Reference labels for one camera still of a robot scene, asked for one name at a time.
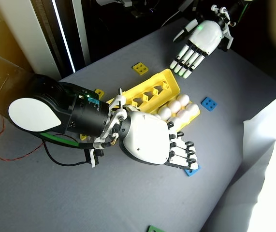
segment gray table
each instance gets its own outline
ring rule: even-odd
[[[64,81],[105,91],[104,99],[167,68],[183,46],[172,38],[184,25],[176,21],[67,77]],[[139,76],[131,66],[143,62]],[[242,57],[216,50],[184,80],[176,79],[193,102],[213,98],[218,106],[183,129],[196,144],[202,169],[183,170],[135,162],[118,146],[100,164],[61,167],[41,148],[16,162],[0,161],[0,231],[144,232],[154,225],[167,232],[199,231],[242,160],[243,120],[276,98],[276,82]],[[40,140],[7,123],[0,155],[16,157]],[[62,162],[84,159],[82,151],[48,145]]]

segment red wire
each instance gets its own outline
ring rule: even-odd
[[[1,116],[1,120],[2,120],[2,130],[0,132],[0,136],[2,135],[2,133],[4,132],[4,130],[6,129],[6,125],[4,124],[4,118],[3,116]],[[31,152],[23,155],[23,156],[20,156],[20,157],[17,157],[17,158],[14,158],[14,159],[5,159],[5,158],[2,158],[0,157],[0,160],[2,161],[15,161],[15,160],[20,160],[26,156],[29,156],[31,153],[35,152],[36,150],[38,150],[44,143],[41,143],[38,147],[36,147],[35,149],[33,149]]]

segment green stripe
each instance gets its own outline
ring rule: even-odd
[[[68,145],[71,145],[71,146],[79,147],[79,143],[74,142],[74,141],[70,141],[70,140],[67,140],[67,139],[59,138],[59,137],[53,136],[53,135],[48,134],[48,133],[41,133],[40,135],[42,135],[45,138],[57,141],[59,143],[68,144]]]

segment white light strip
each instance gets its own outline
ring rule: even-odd
[[[62,36],[62,39],[64,40],[64,44],[65,44],[65,47],[66,47],[66,50],[67,50],[67,54],[68,54],[68,57],[69,57],[69,60],[70,60],[70,63],[71,63],[72,71],[75,72],[75,68],[74,68],[73,61],[72,61],[72,58],[71,58],[71,55],[70,55],[70,51],[69,51],[69,47],[68,47],[67,40],[66,40],[66,37],[65,37],[65,33],[64,33],[64,30],[63,30],[62,25],[61,25],[61,21],[60,21],[60,17],[59,17],[59,14],[58,14],[58,10],[57,10],[55,0],[52,0],[52,3],[53,3],[54,11],[55,11],[55,14],[56,14],[56,18],[57,18],[57,21],[58,21],[58,25],[59,25],[59,28],[60,28],[61,36]]]

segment white cable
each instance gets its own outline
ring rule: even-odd
[[[168,22],[171,18],[173,18],[174,16],[176,16],[180,11],[175,12],[170,18],[168,18],[161,26],[161,28],[166,24],[166,22]]]
[[[59,17],[59,14],[58,14],[58,10],[57,10],[55,0],[52,0],[52,3],[53,3],[54,11],[55,11],[55,14],[56,14],[57,22],[58,22],[58,25],[59,25],[59,29],[60,29],[60,32],[61,32],[61,36],[62,36],[62,39],[64,41],[64,44],[65,44],[65,47],[66,47],[66,50],[67,50],[67,54],[68,54],[68,57],[69,57],[69,60],[70,60],[70,63],[71,63],[72,71],[75,72],[75,68],[74,68],[73,61],[72,61],[72,58],[71,58],[71,55],[70,55],[70,51],[69,51],[69,47],[68,47],[67,40],[66,40],[66,37],[65,37],[64,29],[62,28],[62,24],[61,24],[61,21],[60,21],[60,17]]]

